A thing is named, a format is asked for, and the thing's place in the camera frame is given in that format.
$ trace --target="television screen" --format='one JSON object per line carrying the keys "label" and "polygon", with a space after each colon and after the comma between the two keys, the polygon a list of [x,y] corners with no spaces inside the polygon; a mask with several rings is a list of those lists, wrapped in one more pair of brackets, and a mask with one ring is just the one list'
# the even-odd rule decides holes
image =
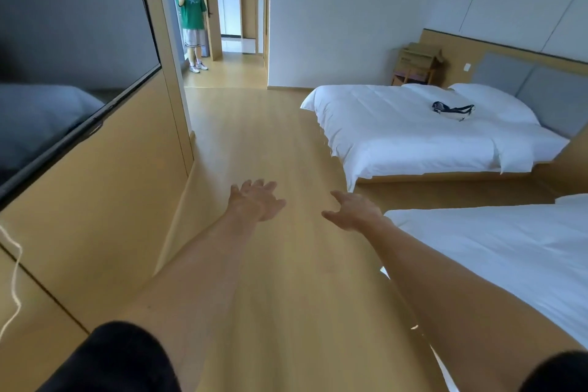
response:
{"label": "television screen", "polygon": [[0,209],[158,68],[145,0],[0,0]]}

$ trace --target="green t-shirt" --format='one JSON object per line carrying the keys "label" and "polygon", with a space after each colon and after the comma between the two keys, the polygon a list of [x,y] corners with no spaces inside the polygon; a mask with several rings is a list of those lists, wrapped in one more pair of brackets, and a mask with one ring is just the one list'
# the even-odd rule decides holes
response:
{"label": "green t-shirt", "polygon": [[204,0],[184,0],[184,4],[180,6],[182,28],[187,30],[203,30],[204,21],[202,19],[202,13],[205,12],[206,3]]}

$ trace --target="white cable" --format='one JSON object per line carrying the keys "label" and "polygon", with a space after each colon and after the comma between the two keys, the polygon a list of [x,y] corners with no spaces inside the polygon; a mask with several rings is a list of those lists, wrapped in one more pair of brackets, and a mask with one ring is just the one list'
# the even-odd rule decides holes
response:
{"label": "white cable", "polygon": [[4,332],[6,331],[6,329],[10,325],[10,323],[12,321],[14,321],[14,318],[16,318],[17,315],[21,312],[21,308],[22,308],[21,300],[18,299],[18,295],[17,295],[17,273],[18,273],[18,266],[21,263],[22,247],[18,244],[18,242],[16,242],[13,238],[10,237],[10,235],[8,234],[8,232],[4,229],[4,227],[2,225],[0,225],[0,232],[2,233],[2,236],[4,236],[4,239],[8,240],[12,245],[14,245],[18,249],[17,263],[14,265],[14,270],[12,271],[12,279],[10,281],[10,294],[12,296],[12,300],[17,305],[17,310],[10,317],[10,319],[8,321],[6,321],[6,323],[2,326],[2,329],[0,330],[0,341],[1,341],[2,336],[4,335]]}

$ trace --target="wooden floor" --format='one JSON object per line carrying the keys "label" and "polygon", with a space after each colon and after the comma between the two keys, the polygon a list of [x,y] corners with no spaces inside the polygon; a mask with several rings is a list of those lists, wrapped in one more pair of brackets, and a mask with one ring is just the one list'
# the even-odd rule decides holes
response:
{"label": "wooden floor", "polygon": [[223,53],[221,61],[204,58],[208,70],[191,73],[183,72],[186,87],[247,87],[265,89],[268,76],[263,66],[263,57],[255,54]]}
{"label": "wooden floor", "polygon": [[[414,320],[371,247],[320,216],[345,189],[304,94],[191,89],[196,164],[169,256],[226,205],[231,183],[277,180],[288,206],[247,248],[235,302],[219,323],[199,391],[441,391]],[[358,192],[384,210],[552,202],[530,180],[396,183]]]}

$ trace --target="gray cushion panel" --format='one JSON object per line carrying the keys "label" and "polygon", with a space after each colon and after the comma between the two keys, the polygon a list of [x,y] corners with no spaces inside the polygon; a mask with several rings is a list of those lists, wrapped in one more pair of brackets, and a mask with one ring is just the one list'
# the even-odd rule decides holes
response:
{"label": "gray cushion panel", "polygon": [[544,127],[575,136],[588,121],[588,77],[536,67],[517,98],[528,105]]}
{"label": "gray cushion panel", "polygon": [[504,54],[486,53],[476,66],[471,82],[489,85],[516,96],[534,66],[533,62]]}

